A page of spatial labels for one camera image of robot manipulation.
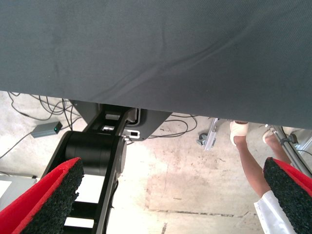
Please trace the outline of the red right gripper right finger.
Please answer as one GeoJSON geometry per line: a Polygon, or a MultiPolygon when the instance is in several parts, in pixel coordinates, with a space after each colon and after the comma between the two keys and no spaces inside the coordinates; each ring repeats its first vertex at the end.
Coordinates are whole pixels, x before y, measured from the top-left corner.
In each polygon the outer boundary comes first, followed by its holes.
{"type": "Polygon", "coordinates": [[[312,232],[312,179],[295,167],[269,157],[264,178],[297,234],[312,232]]]}

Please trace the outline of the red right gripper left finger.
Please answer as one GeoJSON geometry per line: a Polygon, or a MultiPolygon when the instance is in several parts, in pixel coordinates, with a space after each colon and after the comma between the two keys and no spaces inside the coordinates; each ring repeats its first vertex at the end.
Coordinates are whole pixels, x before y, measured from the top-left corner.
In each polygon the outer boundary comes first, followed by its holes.
{"type": "Polygon", "coordinates": [[[61,234],[78,197],[82,160],[70,159],[41,178],[0,213],[2,234],[61,234]]]}

